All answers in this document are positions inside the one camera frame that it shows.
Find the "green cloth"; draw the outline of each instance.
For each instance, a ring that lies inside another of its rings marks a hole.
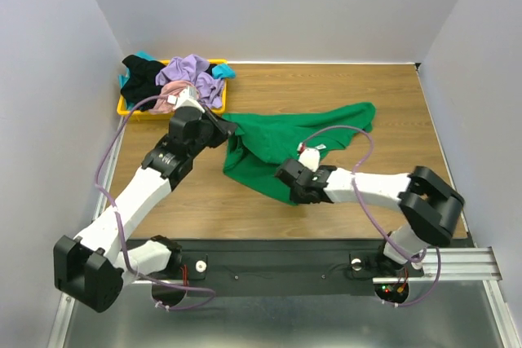
[[[228,140],[223,172],[239,183],[265,196],[293,205],[290,189],[274,177],[287,158],[298,158],[299,143],[327,126],[344,124],[371,131],[375,106],[369,102],[348,105],[324,113],[262,116],[250,113],[225,113],[225,120],[236,122],[236,133]],[[354,130],[330,130],[307,143],[325,145],[321,158],[331,150],[347,147]]]

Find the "basket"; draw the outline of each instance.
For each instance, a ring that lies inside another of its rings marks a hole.
[[[164,65],[168,65],[170,60],[160,60]],[[225,59],[209,59],[209,63],[212,64],[226,64],[227,60]],[[225,113],[225,107],[227,103],[227,79],[224,80],[224,86],[223,86],[223,93],[221,94],[221,101],[223,102],[223,106],[221,108],[212,109],[212,112],[215,114],[223,114]],[[127,110],[127,105],[125,98],[123,98],[122,95],[120,95],[120,99],[117,101],[117,107],[116,112],[120,116],[126,116],[129,114],[130,110]],[[160,113],[160,114],[152,114],[147,112],[141,112],[140,110],[136,110],[130,118],[136,119],[136,120],[164,120],[169,119],[172,117],[172,114],[174,112],[170,113]]]

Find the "screw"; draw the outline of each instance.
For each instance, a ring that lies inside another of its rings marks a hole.
[[[362,269],[362,261],[359,258],[352,259],[352,269],[358,272]]]

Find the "purple cloth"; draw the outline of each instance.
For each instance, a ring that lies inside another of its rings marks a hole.
[[[199,92],[199,100],[211,109],[221,108],[223,101],[224,80],[214,79],[205,71],[209,68],[208,60],[198,55],[190,55],[182,59],[174,57],[169,65],[156,75],[156,85],[164,86],[170,81],[190,81]]]

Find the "wooden tabletop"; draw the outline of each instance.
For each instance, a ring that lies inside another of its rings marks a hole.
[[[234,64],[228,82],[227,111],[278,114],[324,112],[370,101],[377,109],[372,136],[374,154],[361,171],[410,172],[416,165],[449,176],[413,65]],[[167,132],[168,121],[131,122],[126,128],[111,193],[119,194],[144,155]],[[367,151],[356,136],[345,151],[323,161],[351,169]],[[226,177],[225,146],[206,149],[194,169],[138,226],[133,237],[170,238],[378,238],[357,204],[290,206]],[[405,219],[399,213],[371,209],[386,231]],[[465,237],[459,222],[456,237]]]

